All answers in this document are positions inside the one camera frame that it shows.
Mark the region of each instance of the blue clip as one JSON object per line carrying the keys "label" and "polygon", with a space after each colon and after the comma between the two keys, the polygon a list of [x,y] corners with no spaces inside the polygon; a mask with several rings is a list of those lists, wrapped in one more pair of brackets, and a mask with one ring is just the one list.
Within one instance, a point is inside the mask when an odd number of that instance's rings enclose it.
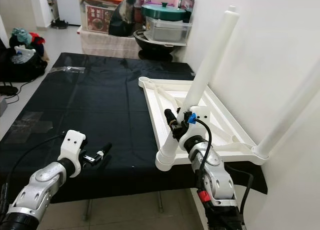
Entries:
{"label": "blue clip", "polygon": [[197,115],[195,113],[193,113],[190,116],[190,118],[188,119],[188,123],[195,124],[196,123],[196,117],[197,117]]}

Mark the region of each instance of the box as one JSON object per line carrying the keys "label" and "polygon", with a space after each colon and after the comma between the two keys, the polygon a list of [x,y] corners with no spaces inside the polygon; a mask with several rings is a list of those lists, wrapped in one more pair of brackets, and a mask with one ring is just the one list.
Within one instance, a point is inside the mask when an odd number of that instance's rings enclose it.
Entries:
{"label": "box", "polygon": [[88,31],[108,33],[112,14],[121,1],[79,0],[82,28]]}
{"label": "box", "polygon": [[92,5],[85,6],[86,29],[101,33],[109,33],[109,24],[115,8],[102,8]]}
{"label": "box", "polygon": [[145,33],[148,40],[162,41],[172,44],[186,44],[191,23],[183,23],[181,21],[166,21],[160,19],[153,19],[151,17],[145,18]]}

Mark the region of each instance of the tiled floor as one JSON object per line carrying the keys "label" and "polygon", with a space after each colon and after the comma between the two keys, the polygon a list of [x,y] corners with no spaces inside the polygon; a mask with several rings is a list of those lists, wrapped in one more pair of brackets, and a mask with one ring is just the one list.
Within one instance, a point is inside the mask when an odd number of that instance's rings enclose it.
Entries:
{"label": "tiled floor", "polygon": [[[40,32],[50,58],[46,74],[61,52],[82,53],[77,27]],[[20,100],[10,104],[0,117],[0,139],[41,84],[44,76],[23,87]],[[52,204],[39,230],[200,230],[196,207],[189,190],[162,192],[164,213],[158,212],[157,193],[95,199],[89,207],[90,218],[82,220],[85,201]]]}
{"label": "tiled floor", "polygon": [[85,201],[49,206],[39,230],[200,230],[201,224],[189,190],[163,191],[164,212],[157,193],[95,199],[90,217],[82,220]]}

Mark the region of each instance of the table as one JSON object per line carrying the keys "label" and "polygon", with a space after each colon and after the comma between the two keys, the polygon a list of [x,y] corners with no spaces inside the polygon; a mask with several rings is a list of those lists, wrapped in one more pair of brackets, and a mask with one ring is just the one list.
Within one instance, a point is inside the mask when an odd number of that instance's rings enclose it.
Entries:
{"label": "table", "polygon": [[[86,134],[90,156],[111,142],[111,159],[101,171],[85,168],[69,179],[52,203],[195,186],[190,165],[173,166],[168,172],[156,168],[158,149],[144,92],[138,86],[140,76],[193,80],[187,64],[62,53],[53,67],[61,66],[85,67],[85,71],[53,71],[43,80],[0,142],[0,183],[24,151],[74,129]],[[24,158],[12,177],[10,201],[33,172],[57,160],[61,143],[56,139]],[[260,166],[248,162],[232,166],[261,176],[252,188],[267,192]],[[246,176],[230,174],[235,184],[246,184]]]}

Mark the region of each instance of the black cable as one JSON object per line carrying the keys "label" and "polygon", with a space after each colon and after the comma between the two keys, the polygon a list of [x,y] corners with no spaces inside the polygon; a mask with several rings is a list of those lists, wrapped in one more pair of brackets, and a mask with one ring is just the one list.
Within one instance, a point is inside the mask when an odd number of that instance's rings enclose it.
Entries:
{"label": "black cable", "polygon": [[231,226],[221,215],[218,215],[218,218],[224,224],[227,230],[238,230]]}
{"label": "black cable", "polygon": [[236,172],[239,172],[239,173],[243,173],[243,174],[246,174],[246,175],[249,176],[249,180],[248,180],[248,183],[246,185],[246,189],[245,189],[245,192],[244,192],[244,195],[243,195],[243,198],[242,198],[242,201],[241,201],[241,205],[240,205],[240,213],[244,214],[246,200],[247,200],[247,197],[249,195],[249,191],[251,189],[252,183],[254,181],[254,176],[251,173],[247,173],[245,171],[241,171],[241,170],[235,169],[233,167],[230,167],[227,164],[225,164],[225,166],[230,170],[233,170],[233,171],[236,171]]}
{"label": "black cable", "polygon": [[30,80],[29,82],[24,83],[23,85],[20,86],[19,91],[18,91],[16,94],[14,94],[13,96],[7,97],[6,99],[11,99],[11,98],[15,97],[16,95],[20,94],[23,86],[25,86],[26,84],[30,84],[31,82],[34,82],[34,81],[35,81],[35,79]]}
{"label": "black cable", "polygon": [[207,161],[208,155],[209,155],[209,151],[210,151],[210,147],[211,147],[211,143],[212,143],[212,134],[211,134],[211,130],[210,130],[209,126],[205,122],[203,122],[200,119],[195,119],[195,121],[200,123],[200,124],[202,124],[205,127],[205,129],[207,130],[208,134],[209,134],[208,146],[206,148],[203,160],[202,160],[202,162],[200,164],[200,167],[199,167],[199,170],[202,172],[202,170],[205,167],[205,163]]}
{"label": "black cable", "polygon": [[16,103],[16,102],[18,102],[19,101],[19,96],[18,95],[16,95],[17,97],[18,97],[18,99],[17,100],[15,100],[15,101],[13,101],[13,102],[10,102],[10,103],[7,103],[7,104],[13,104],[13,103]]}
{"label": "black cable", "polygon": [[48,138],[46,140],[44,140],[43,142],[35,145],[34,147],[30,148],[29,150],[25,151],[21,156],[20,158],[16,161],[16,163],[13,165],[13,167],[11,168],[10,172],[8,173],[7,177],[6,177],[6,181],[5,183],[2,185],[2,188],[5,188],[5,189],[2,189],[2,193],[1,194],[4,194],[6,193],[5,196],[1,196],[1,200],[3,200],[2,203],[0,203],[0,210],[2,211],[0,213],[0,220],[1,220],[1,215],[5,215],[8,211],[8,208],[9,208],[9,201],[8,201],[8,192],[9,192],[9,186],[10,186],[10,181],[11,181],[11,178],[12,178],[12,174],[14,173],[16,167],[18,166],[18,164],[21,162],[21,160],[28,154],[30,153],[32,150],[36,149],[37,147],[41,146],[42,144],[45,144],[49,141],[52,141],[54,139],[57,139],[59,137],[63,137],[64,136],[64,133],[60,134],[60,135],[56,135],[56,136],[53,136],[51,138]]}

